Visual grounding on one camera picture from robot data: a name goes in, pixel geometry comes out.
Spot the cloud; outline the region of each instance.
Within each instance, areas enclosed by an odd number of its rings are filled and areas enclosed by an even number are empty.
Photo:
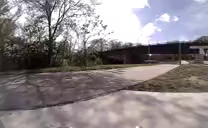
[[[162,29],[157,27],[154,23],[148,23],[146,24],[142,30],[141,30],[141,36],[139,38],[139,42],[142,42],[142,44],[148,44],[150,43],[151,36],[156,32],[161,32]]]
[[[148,0],[103,0],[96,6],[96,12],[114,31],[110,38],[136,43],[142,26],[133,10],[144,7],[149,7]]]
[[[179,17],[178,16],[174,16],[173,19],[172,19],[172,21],[174,21],[174,22],[179,21]]]
[[[198,2],[200,4],[207,2],[208,0],[194,0],[195,2]]]
[[[170,15],[165,13],[161,15],[156,21],[162,21],[162,22],[170,22]]]

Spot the grass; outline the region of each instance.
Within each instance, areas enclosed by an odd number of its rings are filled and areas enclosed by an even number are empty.
[[[208,66],[182,65],[128,89],[153,92],[208,92]]]
[[[148,64],[120,64],[120,65],[97,65],[88,67],[79,66],[63,66],[32,70],[32,72],[43,73],[43,72],[72,72],[72,71],[87,71],[87,70],[105,70],[105,69],[117,69],[117,68],[129,68],[138,66],[148,66]]]

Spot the concrete path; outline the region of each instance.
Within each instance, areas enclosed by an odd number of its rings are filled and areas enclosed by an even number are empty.
[[[208,93],[120,91],[0,117],[6,128],[208,128]]]
[[[161,75],[177,65],[107,71],[0,76],[0,111],[35,109],[88,100]]]
[[[176,67],[178,67],[178,65],[161,64],[161,65],[153,65],[153,66],[132,67],[132,68],[125,68],[125,69],[113,69],[113,70],[94,71],[94,72],[112,74],[114,76],[117,76],[123,79],[140,82],[140,81],[146,81],[156,76],[162,75]]]

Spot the dirt patch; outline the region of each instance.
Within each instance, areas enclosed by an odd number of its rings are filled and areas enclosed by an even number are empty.
[[[128,89],[155,92],[208,92],[208,66],[182,65]]]

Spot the sidewalk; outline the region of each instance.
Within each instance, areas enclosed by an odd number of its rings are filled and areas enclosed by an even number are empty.
[[[208,128],[208,93],[120,91],[0,117],[6,128]]]

